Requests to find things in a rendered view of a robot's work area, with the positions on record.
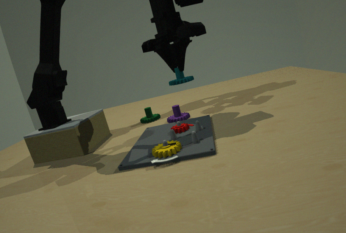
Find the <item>yellow gear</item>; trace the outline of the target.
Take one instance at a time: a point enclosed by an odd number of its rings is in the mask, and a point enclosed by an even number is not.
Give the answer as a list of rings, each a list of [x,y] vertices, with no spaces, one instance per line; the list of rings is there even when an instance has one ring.
[[[181,143],[178,141],[167,141],[168,145],[163,146],[163,143],[158,144],[158,146],[154,146],[152,149],[152,154],[153,156],[156,157],[164,157],[166,158],[167,156],[172,156],[172,154],[177,154],[176,152],[179,152],[180,149],[182,149]]]

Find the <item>red gear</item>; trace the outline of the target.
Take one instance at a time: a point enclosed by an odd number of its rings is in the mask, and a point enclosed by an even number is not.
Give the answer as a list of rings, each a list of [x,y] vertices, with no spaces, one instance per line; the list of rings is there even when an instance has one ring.
[[[173,129],[175,131],[175,133],[181,133],[181,132],[185,132],[186,130],[189,129],[189,125],[186,123],[181,124],[181,126],[173,126],[171,129]]]

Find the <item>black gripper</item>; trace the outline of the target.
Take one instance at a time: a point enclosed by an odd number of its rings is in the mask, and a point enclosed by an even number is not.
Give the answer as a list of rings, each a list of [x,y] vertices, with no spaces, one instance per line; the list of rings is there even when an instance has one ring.
[[[174,7],[160,9],[153,13],[151,23],[156,24],[158,34],[142,44],[144,52],[156,52],[175,73],[174,68],[184,71],[186,49],[192,40],[189,36],[200,36],[206,33],[201,22],[187,23],[179,26],[178,16]],[[170,44],[173,42],[173,44]]]

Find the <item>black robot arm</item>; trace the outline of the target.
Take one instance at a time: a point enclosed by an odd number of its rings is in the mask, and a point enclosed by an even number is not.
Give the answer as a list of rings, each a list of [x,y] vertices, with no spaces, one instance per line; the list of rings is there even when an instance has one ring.
[[[34,72],[32,92],[27,100],[31,109],[36,108],[42,128],[38,131],[54,129],[71,119],[67,119],[61,104],[62,92],[67,85],[67,70],[59,64],[61,8],[65,0],[40,0],[40,55]],[[174,7],[173,0],[149,0],[152,13]]]

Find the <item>teal gear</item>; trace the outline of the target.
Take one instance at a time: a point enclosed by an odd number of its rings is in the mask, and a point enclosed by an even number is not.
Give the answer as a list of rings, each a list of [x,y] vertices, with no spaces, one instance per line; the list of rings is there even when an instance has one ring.
[[[184,77],[184,72],[180,71],[178,67],[174,68],[174,70],[175,70],[175,74],[176,74],[177,79],[170,81],[169,82],[170,86],[178,85],[178,84],[182,84],[182,83],[186,83],[186,82],[194,80],[193,76]]]

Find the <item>purple gear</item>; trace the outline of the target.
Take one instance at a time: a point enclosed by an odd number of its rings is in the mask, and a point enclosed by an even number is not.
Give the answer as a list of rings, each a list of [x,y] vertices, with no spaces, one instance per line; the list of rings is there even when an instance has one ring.
[[[179,105],[172,106],[174,115],[167,118],[168,123],[187,120],[190,117],[189,113],[181,113]]]

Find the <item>green gear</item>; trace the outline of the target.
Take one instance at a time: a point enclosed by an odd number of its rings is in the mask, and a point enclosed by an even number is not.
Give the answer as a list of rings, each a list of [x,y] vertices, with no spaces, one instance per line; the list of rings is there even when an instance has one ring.
[[[151,107],[147,107],[144,109],[146,116],[140,119],[141,123],[148,123],[159,119],[160,114],[152,114]]]

